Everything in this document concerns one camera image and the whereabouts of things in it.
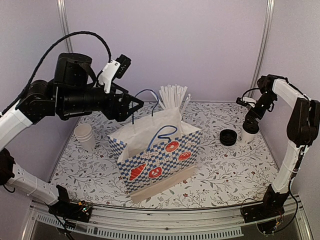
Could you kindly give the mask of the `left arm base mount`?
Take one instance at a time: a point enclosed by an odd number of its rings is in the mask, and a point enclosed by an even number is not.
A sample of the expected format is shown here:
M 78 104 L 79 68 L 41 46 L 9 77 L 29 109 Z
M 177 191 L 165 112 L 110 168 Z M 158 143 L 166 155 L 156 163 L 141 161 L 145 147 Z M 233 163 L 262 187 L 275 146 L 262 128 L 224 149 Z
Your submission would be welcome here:
M 60 186 L 56 186 L 58 190 L 58 202 L 49 205 L 49 213 L 68 220 L 88 223 L 92 215 L 93 205 L 89 202 L 81 200 L 77 203 L 71 202 L 68 191 Z

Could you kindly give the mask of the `stack of white paper cups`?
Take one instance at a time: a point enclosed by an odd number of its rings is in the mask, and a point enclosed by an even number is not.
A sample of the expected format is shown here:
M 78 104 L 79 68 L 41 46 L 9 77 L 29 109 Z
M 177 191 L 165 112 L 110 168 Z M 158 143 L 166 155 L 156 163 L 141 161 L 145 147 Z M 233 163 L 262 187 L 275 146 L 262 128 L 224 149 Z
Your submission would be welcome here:
M 82 123 L 75 127 L 74 135 L 82 147 L 89 153 L 96 149 L 96 140 L 92 126 L 88 123 Z

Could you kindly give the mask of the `black plastic cup lid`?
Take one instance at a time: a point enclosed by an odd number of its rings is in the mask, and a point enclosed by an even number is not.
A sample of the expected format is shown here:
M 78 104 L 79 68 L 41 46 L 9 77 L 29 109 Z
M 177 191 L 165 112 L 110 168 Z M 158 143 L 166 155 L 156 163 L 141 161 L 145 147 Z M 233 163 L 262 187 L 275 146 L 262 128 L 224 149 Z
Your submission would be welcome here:
M 248 134 L 251 134 L 251 135 L 255 135 L 255 134 L 257 134 L 259 132 L 259 131 L 252 131 L 251 127 L 250 127 L 250 130 L 244 130 L 244 131 L 247 132 Z

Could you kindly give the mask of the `stack of black lids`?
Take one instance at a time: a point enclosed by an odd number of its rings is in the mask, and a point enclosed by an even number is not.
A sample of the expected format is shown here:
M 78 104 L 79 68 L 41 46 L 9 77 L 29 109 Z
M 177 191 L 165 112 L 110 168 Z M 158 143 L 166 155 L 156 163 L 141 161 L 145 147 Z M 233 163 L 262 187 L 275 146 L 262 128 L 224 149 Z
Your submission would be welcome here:
M 224 146 L 232 146 L 237 141 L 237 133 L 232 129 L 224 129 L 219 134 L 219 141 Z

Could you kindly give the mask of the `aluminium frame post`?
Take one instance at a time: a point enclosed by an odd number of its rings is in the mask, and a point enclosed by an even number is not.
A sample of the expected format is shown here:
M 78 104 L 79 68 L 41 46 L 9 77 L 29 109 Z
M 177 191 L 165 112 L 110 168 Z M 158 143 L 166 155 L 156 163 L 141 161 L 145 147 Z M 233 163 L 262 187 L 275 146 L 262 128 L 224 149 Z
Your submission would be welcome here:
M 59 21 L 61 25 L 62 34 L 64 36 L 68 35 L 70 33 L 69 30 L 69 24 L 68 24 L 68 17 L 67 17 L 67 11 L 66 11 L 66 4 L 65 0 L 57 0 L 57 10 L 59 15 Z M 70 38 L 66 38 L 64 40 L 66 45 L 66 50 L 68 53 L 73 52 L 73 46 Z
M 264 57 L 267 49 L 267 43 L 268 43 L 268 39 L 269 39 L 271 27 L 272 27 L 274 7 L 275 7 L 275 0 L 267 0 L 261 41 L 260 41 L 256 64 L 253 71 L 252 80 L 249 87 L 250 89 L 253 89 L 256 86 L 258 77 L 260 76 L 260 73 L 261 73 L 261 69 L 262 69 L 262 65 L 263 65 L 263 61 L 264 61 Z

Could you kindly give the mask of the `bundle of white wrapped straws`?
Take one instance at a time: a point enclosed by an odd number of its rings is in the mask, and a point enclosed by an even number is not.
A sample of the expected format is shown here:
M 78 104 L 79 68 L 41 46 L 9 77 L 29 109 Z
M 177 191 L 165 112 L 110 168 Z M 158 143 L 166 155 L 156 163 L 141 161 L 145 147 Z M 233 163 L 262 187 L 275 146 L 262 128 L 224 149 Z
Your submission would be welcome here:
M 191 100 L 191 94 L 189 93 L 186 95 L 187 90 L 187 86 L 180 86 L 177 84 L 161 86 L 158 93 L 160 96 L 159 104 L 162 109 L 168 110 L 179 108 L 180 113 L 182 114 L 186 110 Z

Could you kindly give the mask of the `white paper coffee cup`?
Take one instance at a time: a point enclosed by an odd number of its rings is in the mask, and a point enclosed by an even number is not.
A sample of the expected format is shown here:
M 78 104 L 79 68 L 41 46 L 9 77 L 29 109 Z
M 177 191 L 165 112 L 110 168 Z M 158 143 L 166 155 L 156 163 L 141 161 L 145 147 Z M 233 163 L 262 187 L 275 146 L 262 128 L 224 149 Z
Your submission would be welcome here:
M 249 144 L 254 140 L 255 136 L 256 136 L 256 133 L 251 134 L 251 133 L 248 133 L 245 130 L 243 130 L 240 135 L 240 143 L 241 144 Z

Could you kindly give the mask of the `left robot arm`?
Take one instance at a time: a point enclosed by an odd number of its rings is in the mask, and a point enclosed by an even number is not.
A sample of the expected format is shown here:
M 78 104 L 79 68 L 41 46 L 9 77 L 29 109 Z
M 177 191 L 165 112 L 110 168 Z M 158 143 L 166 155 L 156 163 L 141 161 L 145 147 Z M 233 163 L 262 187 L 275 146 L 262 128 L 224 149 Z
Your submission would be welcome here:
M 44 202 L 51 214 L 61 217 L 88 216 L 90 206 L 85 201 L 73 203 L 67 190 L 25 171 L 18 164 L 23 157 L 53 158 L 55 151 L 43 146 L 34 150 L 37 134 L 29 129 L 45 117 L 71 118 L 101 112 L 107 119 L 123 122 L 139 110 L 143 101 L 114 83 L 131 64 L 125 55 L 110 60 L 95 74 L 92 59 L 80 53 L 61 53 L 52 80 L 36 80 L 17 103 L 0 118 L 0 183 L 11 186 Z

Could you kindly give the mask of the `front aluminium rail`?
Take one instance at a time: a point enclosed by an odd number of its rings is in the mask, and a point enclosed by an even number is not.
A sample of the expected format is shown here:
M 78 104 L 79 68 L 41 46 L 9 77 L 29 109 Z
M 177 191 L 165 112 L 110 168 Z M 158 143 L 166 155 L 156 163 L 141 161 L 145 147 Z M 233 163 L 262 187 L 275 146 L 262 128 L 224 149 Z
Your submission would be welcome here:
M 94 205 L 88 222 L 56 218 L 33 201 L 24 240 L 313 240 L 305 210 L 289 198 L 284 214 L 245 222 L 244 205 L 145 209 Z

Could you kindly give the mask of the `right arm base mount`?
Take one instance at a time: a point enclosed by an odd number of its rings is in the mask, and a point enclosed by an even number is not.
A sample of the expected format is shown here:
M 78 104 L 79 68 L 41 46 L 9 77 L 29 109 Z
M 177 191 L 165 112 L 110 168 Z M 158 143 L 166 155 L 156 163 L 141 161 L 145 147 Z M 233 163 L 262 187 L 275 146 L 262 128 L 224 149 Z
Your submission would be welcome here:
M 257 204 L 244 206 L 245 202 L 248 200 L 253 200 Z M 263 203 L 260 203 L 253 198 L 246 198 L 240 205 L 240 213 L 245 223 L 264 220 L 264 222 L 257 224 L 257 229 L 263 235 L 273 235 L 283 222 L 285 209 L 284 207 L 265 208 Z

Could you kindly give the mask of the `left aluminium frame post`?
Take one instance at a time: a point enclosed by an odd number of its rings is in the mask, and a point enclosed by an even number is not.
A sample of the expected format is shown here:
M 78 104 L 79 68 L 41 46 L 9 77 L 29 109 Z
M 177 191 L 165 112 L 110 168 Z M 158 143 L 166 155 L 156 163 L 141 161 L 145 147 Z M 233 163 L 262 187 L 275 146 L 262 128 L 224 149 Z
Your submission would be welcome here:
M 57 0 L 57 10 L 59 15 L 59 21 L 61 25 L 62 34 L 64 36 L 68 35 L 70 33 L 69 30 L 69 24 L 68 24 L 68 17 L 67 17 L 67 11 L 66 11 L 66 4 L 65 0 Z M 73 46 L 70 38 L 66 38 L 64 40 L 66 45 L 66 50 L 68 53 L 73 52 Z

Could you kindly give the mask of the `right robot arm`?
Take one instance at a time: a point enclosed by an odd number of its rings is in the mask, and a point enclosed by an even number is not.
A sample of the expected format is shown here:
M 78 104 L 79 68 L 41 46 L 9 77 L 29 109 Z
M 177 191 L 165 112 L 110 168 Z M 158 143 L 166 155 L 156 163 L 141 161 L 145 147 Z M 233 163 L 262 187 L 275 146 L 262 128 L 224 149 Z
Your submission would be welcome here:
M 242 124 L 240 139 L 251 142 L 259 131 L 259 121 L 266 112 L 271 112 L 274 102 L 283 99 L 292 109 L 286 135 L 287 149 L 274 181 L 268 186 L 259 206 L 262 218 L 269 218 L 281 208 L 291 193 L 291 185 L 296 177 L 305 153 L 318 137 L 320 128 L 320 103 L 309 98 L 295 87 L 286 77 L 268 74 L 257 81 L 261 93 L 257 101 L 237 98 L 237 103 L 249 107 Z

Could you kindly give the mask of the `right aluminium frame post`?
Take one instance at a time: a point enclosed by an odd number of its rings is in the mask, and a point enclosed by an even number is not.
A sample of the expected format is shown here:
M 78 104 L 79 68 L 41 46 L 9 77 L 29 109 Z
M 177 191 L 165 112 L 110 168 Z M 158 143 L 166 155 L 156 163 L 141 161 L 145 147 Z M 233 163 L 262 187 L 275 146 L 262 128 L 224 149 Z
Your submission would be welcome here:
M 275 0 L 267 0 L 261 41 L 260 41 L 256 64 L 253 71 L 252 80 L 249 87 L 250 89 L 253 89 L 256 86 L 258 77 L 260 76 L 260 73 L 261 73 L 261 69 L 262 69 L 262 65 L 263 65 L 263 61 L 264 61 L 264 57 L 267 49 L 267 43 L 268 43 L 268 39 L 269 39 L 271 27 L 272 27 L 274 7 L 275 7 Z

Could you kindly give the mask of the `floral table mat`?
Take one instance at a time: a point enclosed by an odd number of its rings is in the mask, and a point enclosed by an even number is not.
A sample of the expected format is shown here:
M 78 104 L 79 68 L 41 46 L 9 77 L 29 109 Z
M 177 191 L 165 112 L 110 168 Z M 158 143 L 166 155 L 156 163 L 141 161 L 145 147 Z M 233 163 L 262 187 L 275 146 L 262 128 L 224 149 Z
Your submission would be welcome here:
M 224 129 L 241 132 L 246 113 L 235 103 L 190 102 L 183 120 L 202 130 L 195 174 L 139 203 L 132 202 L 107 139 L 122 123 L 100 113 L 82 117 L 80 123 L 93 128 L 96 149 L 87 153 L 71 136 L 50 182 L 65 187 L 72 200 L 131 208 L 210 208 L 261 200 L 278 173 L 262 135 L 245 145 L 219 141 Z

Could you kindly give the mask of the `checkered paper takeout bag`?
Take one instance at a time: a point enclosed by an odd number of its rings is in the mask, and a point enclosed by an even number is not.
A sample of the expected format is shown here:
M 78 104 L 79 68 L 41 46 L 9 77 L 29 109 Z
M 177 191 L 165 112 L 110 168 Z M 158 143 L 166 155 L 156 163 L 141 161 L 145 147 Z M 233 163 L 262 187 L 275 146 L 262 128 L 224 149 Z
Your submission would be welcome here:
M 108 135 L 133 203 L 161 193 L 194 174 L 202 130 L 184 122 L 183 113 L 178 107 L 162 108 L 132 119 Z

